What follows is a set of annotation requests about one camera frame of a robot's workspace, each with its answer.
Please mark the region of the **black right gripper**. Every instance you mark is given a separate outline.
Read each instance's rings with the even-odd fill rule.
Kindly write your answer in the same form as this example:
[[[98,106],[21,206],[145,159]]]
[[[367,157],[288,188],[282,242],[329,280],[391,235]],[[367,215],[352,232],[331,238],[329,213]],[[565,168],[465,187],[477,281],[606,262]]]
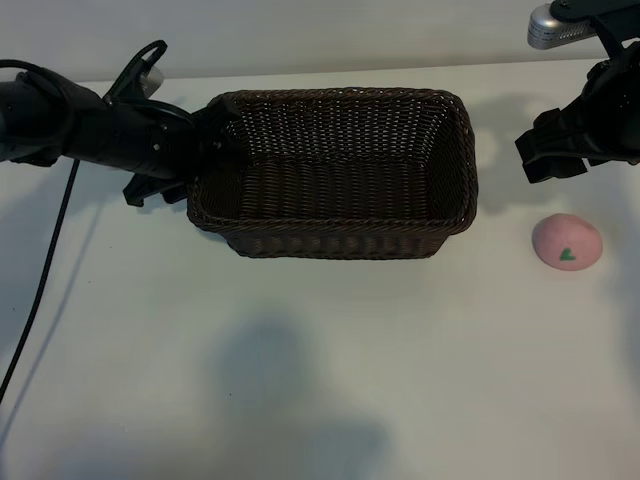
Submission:
[[[566,179],[610,161],[639,163],[639,44],[596,64],[581,94],[541,113],[515,142],[531,184]]]

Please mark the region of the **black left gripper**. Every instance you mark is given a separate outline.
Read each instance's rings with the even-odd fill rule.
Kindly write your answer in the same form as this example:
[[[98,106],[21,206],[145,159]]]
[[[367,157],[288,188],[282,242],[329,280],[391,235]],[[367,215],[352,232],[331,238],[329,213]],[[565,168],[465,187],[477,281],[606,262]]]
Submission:
[[[123,190],[130,206],[142,206],[154,195],[175,204],[187,198],[190,184],[223,158],[247,162],[234,127],[241,114],[224,97],[194,113],[141,97],[110,95],[104,101],[112,109],[114,126],[102,159],[133,174]]]

